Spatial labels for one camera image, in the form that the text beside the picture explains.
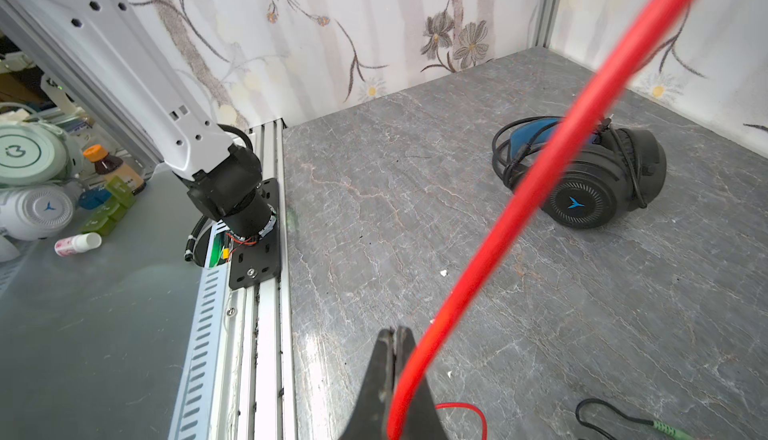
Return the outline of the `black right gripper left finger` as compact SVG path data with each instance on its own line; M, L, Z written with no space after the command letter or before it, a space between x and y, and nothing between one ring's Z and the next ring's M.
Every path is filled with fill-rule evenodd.
M386 439L386 423L395 385L395 332L381 330L341 440Z

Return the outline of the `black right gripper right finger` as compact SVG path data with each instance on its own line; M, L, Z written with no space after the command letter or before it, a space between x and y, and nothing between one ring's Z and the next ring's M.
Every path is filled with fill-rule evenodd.
M411 354L416 348L416 340L410 328L399 326L395 340L395 386L400 380ZM410 440L446 440L435 402L426 378L423 378L408 407L401 439Z

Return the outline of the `black headphones with blue band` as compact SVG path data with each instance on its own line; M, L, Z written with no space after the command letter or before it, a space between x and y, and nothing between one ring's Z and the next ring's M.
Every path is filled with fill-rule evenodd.
M561 121L527 117L495 133L492 168L507 189L517 190ZM564 170L541 210L565 227L598 228L647 208L660 194L666 174L666 153L650 131L614 127L605 118Z

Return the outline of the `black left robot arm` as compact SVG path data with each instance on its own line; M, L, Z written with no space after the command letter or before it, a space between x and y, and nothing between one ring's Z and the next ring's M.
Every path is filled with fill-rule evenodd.
M255 245L278 226L262 166L194 101L128 0L8 0L148 134L196 208Z

